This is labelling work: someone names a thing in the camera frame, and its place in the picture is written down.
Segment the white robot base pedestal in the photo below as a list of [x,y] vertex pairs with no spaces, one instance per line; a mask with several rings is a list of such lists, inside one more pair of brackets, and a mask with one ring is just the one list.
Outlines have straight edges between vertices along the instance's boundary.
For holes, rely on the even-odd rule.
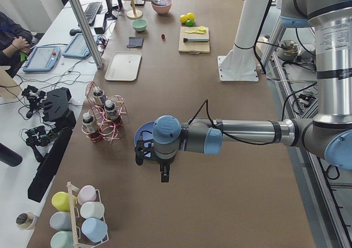
[[258,81],[254,50],[272,0],[244,0],[232,50],[218,56],[220,81]]

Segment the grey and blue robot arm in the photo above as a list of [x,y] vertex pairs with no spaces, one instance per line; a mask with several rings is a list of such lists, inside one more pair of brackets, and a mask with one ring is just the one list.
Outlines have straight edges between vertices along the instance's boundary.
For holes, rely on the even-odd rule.
[[314,27],[318,112],[311,119],[281,121],[155,120],[151,158],[169,180],[177,151],[215,155],[228,139],[253,145],[303,147],[329,164],[351,168],[351,0],[282,0],[283,27]]

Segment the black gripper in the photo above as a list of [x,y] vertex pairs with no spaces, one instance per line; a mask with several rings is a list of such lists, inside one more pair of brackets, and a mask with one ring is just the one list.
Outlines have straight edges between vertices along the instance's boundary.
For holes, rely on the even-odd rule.
[[161,182],[168,183],[169,182],[169,171],[170,165],[174,162],[174,158],[170,159],[158,159],[157,163],[160,165],[161,172]]

